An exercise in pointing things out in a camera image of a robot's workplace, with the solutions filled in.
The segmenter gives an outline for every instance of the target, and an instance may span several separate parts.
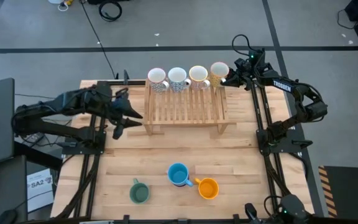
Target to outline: white mug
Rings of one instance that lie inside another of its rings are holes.
[[[168,72],[168,81],[172,91],[179,93],[191,85],[191,80],[187,78],[187,73],[183,68],[173,68]]]
[[[191,78],[191,88],[194,90],[204,90],[208,88],[211,83],[206,79],[208,77],[208,71],[206,68],[196,65],[189,71]]]
[[[161,68],[153,68],[147,74],[147,79],[150,81],[150,86],[157,93],[167,91],[169,83],[165,81],[166,74]]]

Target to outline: mug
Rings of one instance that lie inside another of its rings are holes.
[[[179,93],[191,85],[191,80],[187,78],[186,71],[178,67],[169,70],[168,81],[172,91],[175,93]]]
[[[204,90],[211,85],[206,79],[208,77],[208,71],[202,66],[196,65],[191,68],[189,76],[191,78],[191,88],[194,90]]]
[[[226,82],[225,77],[229,74],[229,67],[223,62],[215,62],[211,66],[209,80],[213,87],[220,87],[221,81]]]
[[[212,178],[204,178],[199,180],[195,178],[194,181],[198,184],[198,193],[205,199],[214,199],[219,194],[219,185],[216,180]]]
[[[178,187],[182,187],[184,185],[193,186],[193,183],[189,180],[189,170],[186,165],[177,162],[172,164],[168,169],[168,179],[171,183]]]
[[[145,203],[150,197],[149,187],[143,183],[139,183],[139,181],[134,178],[134,185],[131,187],[129,196],[134,203]]]
[[[153,68],[147,74],[147,78],[150,81],[150,86],[157,93],[162,93],[169,89],[169,83],[165,81],[165,72],[161,68]]]

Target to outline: blue mug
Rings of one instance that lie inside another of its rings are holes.
[[[174,185],[178,187],[182,187],[184,185],[189,185],[190,187],[193,186],[193,183],[189,180],[189,170],[187,167],[177,162],[175,164],[172,164],[168,169],[168,179],[170,182],[172,182]]]

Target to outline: patterned mug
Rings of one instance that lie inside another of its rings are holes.
[[[169,89],[169,83],[165,81],[165,72],[161,68],[153,68],[147,74],[150,86],[157,93],[162,93]]]
[[[211,74],[209,76],[209,80],[211,81],[211,85],[213,87],[220,87],[221,81],[226,82],[225,77],[229,73],[229,67],[223,62],[215,62],[211,66]]]
[[[204,90],[208,88],[211,83],[206,79],[208,77],[208,71],[206,68],[196,65],[189,71],[191,78],[191,88],[194,90]]]
[[[191,85],[191,80],[187,78],[187,73],[183,68],[173,68],[168,72],[168,81],[171,89],[179,93]]]

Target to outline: orange mug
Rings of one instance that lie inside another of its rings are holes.
[[[204,178],[199,180],[195,178],[198,184],[198,193],[205,199],[214,199],[219,194],[219,185],[216,180],[212,178]]]

